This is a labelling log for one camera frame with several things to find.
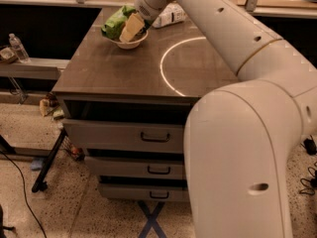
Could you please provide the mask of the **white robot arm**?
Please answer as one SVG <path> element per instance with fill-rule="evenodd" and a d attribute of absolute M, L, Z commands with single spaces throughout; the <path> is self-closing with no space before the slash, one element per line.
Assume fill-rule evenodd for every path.
<path fill-rule="evenodd" d="M 184 158 L 196 238 L 292 238 L 286 163 L 316 130 L 317 69 L 230 0 L 134 0 L 152 23 L 177 2 L 238 78 L 188 115 Z"/>

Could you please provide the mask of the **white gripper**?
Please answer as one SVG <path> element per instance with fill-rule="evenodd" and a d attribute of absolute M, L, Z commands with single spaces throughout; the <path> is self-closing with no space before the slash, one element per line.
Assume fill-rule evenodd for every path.
<path fill-rule="evenodd" d="M 129 43 L 145 26 L 145 22 L 153 22 L 165 9 L 170 0 L 135 0 L 134 5 L 139 13 L 133 13 L 125 23 L 119 40 Z"/>

